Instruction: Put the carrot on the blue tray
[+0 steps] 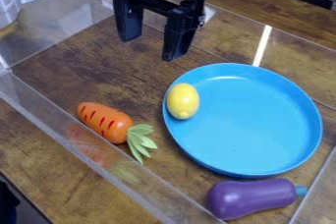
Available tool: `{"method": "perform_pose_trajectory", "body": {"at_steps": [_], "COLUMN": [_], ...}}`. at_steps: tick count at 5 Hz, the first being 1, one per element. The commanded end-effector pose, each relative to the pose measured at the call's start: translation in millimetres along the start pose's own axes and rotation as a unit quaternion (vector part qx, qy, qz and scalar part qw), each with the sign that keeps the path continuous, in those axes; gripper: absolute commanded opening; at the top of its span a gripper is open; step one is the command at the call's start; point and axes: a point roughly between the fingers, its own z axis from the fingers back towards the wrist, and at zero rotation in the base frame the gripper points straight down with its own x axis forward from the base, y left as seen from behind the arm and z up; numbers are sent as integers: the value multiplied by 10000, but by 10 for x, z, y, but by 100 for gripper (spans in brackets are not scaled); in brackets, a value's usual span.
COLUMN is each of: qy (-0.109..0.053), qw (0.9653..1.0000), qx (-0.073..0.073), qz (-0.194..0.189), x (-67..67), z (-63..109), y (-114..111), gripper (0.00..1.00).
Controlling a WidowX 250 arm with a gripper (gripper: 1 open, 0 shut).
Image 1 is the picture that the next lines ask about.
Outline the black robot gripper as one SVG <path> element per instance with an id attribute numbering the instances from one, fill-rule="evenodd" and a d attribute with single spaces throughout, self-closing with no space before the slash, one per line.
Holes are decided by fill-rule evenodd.
<path id="1" fill-rule="evenodd" d="M 203 16 L 203 5 L 205 0 L 182 0 L 178 5 L 165 0 L 113 0 L 121 41 L 127 42 L 141 36 L 142 9 L 153 9 L 162 16 L 167 15 L 162 60 L 173 61 L 187 53 L 197 29 L 193 16 L 197 19 Z"/>

